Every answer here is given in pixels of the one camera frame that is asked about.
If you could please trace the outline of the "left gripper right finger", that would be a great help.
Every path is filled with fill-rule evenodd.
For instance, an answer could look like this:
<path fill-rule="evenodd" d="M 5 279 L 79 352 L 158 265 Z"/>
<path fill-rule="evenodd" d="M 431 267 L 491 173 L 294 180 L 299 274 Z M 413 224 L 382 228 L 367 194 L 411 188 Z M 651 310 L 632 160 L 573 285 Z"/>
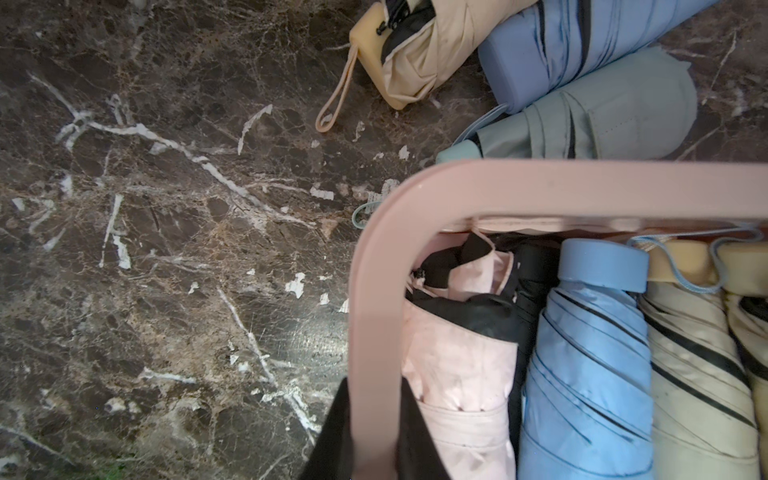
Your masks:
<path fill-rule="evenodd" d="M 400 480 L 450 479 L 406 379 L 401 382 L 396 471 Z"/>

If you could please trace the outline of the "beige striped umbrella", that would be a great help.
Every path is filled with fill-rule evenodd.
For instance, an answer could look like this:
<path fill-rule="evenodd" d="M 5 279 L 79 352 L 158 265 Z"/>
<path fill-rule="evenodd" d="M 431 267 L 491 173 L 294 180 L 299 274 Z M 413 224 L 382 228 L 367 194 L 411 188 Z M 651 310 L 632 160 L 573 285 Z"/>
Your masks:
<path fill-rule="evenodd" d="M 758 479 L 758 428 L 752 390 L 727 326 L 708 245 L 671 240 L 649 252 L 638 307 L 648 325 L 657 479 Z"/>

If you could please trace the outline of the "pink plastic storage box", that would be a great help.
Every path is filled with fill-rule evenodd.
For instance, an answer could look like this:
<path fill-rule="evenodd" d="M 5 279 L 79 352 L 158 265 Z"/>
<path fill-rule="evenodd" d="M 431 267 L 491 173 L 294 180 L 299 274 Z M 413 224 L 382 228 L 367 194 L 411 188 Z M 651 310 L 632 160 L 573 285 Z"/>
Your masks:
<path fill-rule="evenodd" d="M 763 221 L 757 163 L 468 160 L 427 168 L 375 211 L 349 279 L 348 389 L 353 477 L 396 475 L 405 280 L 450 223 L 484 216 Z"/>

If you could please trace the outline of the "blue umbrella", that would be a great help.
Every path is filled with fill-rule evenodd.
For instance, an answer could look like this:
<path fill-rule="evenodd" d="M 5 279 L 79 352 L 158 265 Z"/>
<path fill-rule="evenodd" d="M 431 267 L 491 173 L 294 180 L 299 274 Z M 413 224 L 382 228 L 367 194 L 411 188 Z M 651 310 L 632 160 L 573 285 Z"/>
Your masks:
<path fill-rule="evenodd" d="M 650 255 L 671 240 L 708 245 L 726 309 L 719 249 L 762 242 L 756 228 L 644 235 L 625 243 L 564 241 L 558 284 L 547 296 L 523 393 L 522 479 L 657 479 L 653 474 L 651 349 L 638 307 Z M 734 339 L 728 324 L 730 336 Z"/>
<path fill-rule="evenodd" d="M 497 102 L 517 113 L 549 92 L 658 40 L 715 0 L 544 0 L 478 48 Z"/>

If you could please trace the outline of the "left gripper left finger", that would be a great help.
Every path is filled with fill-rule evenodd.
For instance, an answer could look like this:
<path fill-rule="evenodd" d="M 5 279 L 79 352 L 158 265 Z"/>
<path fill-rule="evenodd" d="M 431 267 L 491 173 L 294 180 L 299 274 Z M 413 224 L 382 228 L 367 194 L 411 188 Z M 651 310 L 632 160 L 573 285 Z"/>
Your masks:
<path fill-rule="evenodd" d="M 348 379 L 340 383 L 300 480 L 349 480 L 353 472 Z"/>

